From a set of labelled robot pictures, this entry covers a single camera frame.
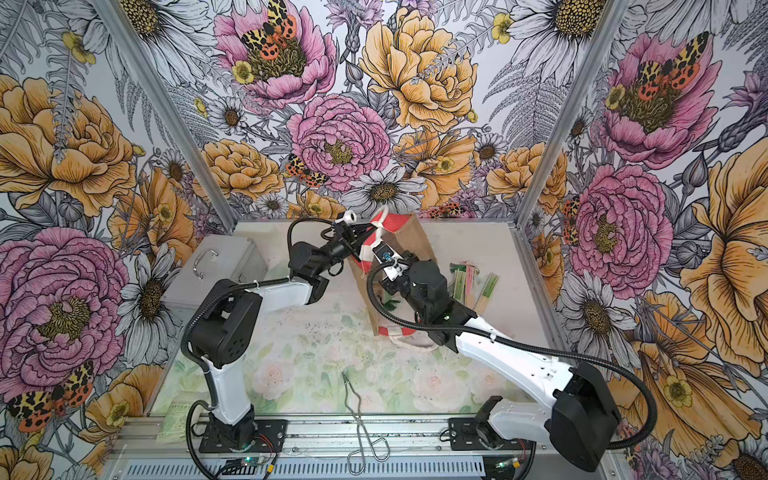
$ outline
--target pink peony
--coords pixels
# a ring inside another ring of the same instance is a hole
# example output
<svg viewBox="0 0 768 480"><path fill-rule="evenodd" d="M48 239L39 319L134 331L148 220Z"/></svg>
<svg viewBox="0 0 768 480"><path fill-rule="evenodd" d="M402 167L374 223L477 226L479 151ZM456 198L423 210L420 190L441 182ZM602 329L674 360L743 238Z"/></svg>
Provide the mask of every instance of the pink peony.
<svg viewBox="0 0 768 480"><path fill-rule="evenodd" d="M0 246L0 393L7 402L51 391L88 360L114 365L120 289L128 271L117 252L80 230L48 228L33 241Z"/></svg>
<svg viewBox="0 0 768 480"><path fill-rule="evenodd" d="M310 170L328 175L327 187L346 192L349 182L389 162L384 120L372 108L337 94L312 100L288 120L293 153Z"/></svg>
<svg viewBox="0 0 768 480"><path fill-rule="evenodd" d="M277 58L264 60L250 55L240 37L251 30L260 30L267 21L267 8L261 13L247 8L245 16L218 15L214 19L214 34L222 67L232 70L233 85L242 88L246 108L258 114L268 114L290 103L308 101L318 93L331 89L336 80L336 46L331 34L316 27L306 7L299 13L286 0L288 15L296 19L296 38L289 40Z"/></svg>
<svg viewBox="0 0 768 480"><path fill-rule="evenodd" d="M675 161L696 142L709 127L716 108L708 108L722 62L710 65L713 38L698 61L698 74L680 90L662 87L651 100L638 96L637 79L640 65L655 61L664 65L685 47L672 46L672 41L659 43L642 34L632 44L619 71L608 78L611 88L605 99L604 113L591 128L592 141L615 151L630 162L643 162L658 170Z"/></svg>
<svg viewBox="0 0 768 480"><path fill-rule="evenodd" d="M581 194L571 262L609 283L617 298L643 293L667 261L672 224L659 180L639 165L603 165Z"/></svg>

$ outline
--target green paper packet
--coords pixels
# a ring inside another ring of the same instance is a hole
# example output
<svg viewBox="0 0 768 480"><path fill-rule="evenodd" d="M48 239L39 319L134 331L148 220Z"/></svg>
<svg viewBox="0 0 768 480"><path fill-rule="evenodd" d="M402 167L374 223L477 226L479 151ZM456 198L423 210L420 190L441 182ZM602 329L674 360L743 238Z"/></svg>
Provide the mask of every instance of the green paper packet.
<svg viewBox="0 0 768 480"><path fill-rule="evenodd" d="M190 407L196 400L206 399L207 393L202 392L179 392L174 397L174 401L170 403L167 412L165 413L165 420L160 427L160 433L157 434L157 443L175 443L184 442L185 429L187 426L187 413L190 411ZM198 406L192 415L192 425L200 418L200 414L203 412L203 407Z"/></svg>

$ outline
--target vent grille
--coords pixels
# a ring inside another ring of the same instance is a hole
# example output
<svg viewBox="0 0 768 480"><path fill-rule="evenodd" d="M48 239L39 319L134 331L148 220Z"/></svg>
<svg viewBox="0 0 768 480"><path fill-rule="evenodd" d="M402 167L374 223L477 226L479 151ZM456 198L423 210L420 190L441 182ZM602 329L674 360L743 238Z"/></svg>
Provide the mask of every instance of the vent grille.
<svg viewBox="0 0 768 480"><path fill-rule="evenodd" d="M215 472L224 460L203 460ZM353 462L360 468L359 462ZM266 466L244 466L222 475L222 480L245 480L264 477ZM451 455L440 457L398 457L386 462L366 459L366 470L357 478L479 478L485 476L482 457ZM278 459L270 478L352 478L345 458L284 458ZM191 460L130 460L121 480L205 480Z"/></svg>

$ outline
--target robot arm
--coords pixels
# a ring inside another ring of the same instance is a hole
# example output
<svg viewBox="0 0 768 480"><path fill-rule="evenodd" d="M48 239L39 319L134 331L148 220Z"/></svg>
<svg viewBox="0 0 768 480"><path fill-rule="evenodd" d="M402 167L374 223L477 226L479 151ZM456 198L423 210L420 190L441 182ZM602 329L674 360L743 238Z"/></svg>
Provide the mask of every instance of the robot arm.
<svg viewBox="0 0 768 480"><path fill-rule="evenodd" d="M337 220L329 229L333 230L333 238L323 247L303 242L292 245L289 267L293 276L290 279L255 285L227 297L210 312L198 311L194 319L199 317L201 321L193 326L191 333L187 328L185 338L189 338L191 352L203 360L201 366L205 365L211 397L217 399L211 422L233 450L242 449L254 437L253 407L243 384L242 362L258 313L319 300L329 282L320 274L346 257L357 258L356 252L363 242L376 231L370 224L354 225L353 222L353 214ZM414 309L417 321L430 327L424 329L435 343L499 371L536 401L489 401L488 418L483 425L487 441L514 438L549 441L579 468L589 472L597 468L621 420L597 369L585 362L574 368L554 356L503 345L497 340L506 336L450 297L447 280L434 262L419 261L409 252L397 253L380 240L372 245L372 250L381 263L376 268L386 274L379 284L388 293L401 295ZM221 280L209 293L204 306L209 300L221 297L220 291L231 290L233 285L229 280ZM458 326L474 328L490 338Z"/></svg>

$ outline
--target box handle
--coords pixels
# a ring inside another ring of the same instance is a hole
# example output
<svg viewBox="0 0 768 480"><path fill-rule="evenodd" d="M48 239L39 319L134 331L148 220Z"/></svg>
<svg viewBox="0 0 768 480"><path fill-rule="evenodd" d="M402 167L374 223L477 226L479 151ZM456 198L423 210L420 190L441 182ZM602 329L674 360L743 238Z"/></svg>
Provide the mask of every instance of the box handle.
<svg viewBox="0 0 768 480"><path fill-rule="evenodd" d="M203 257L205 257L205 254L208 253L208 252L211 252L214 255L214 257L218 257L219 256L219 253L216 250L212 249L212 248L207 248L207 249L203 250L203 253L201 253L200 255L197 256L197 258L194 261L194 265L192 266L192 271L194 272L195 276L197 278L199 278L200 280L202 280L205 277L205 275L203 275L203 272L198 272L197 271L197 264L200 263L200 261L203 259Z"/></svg>

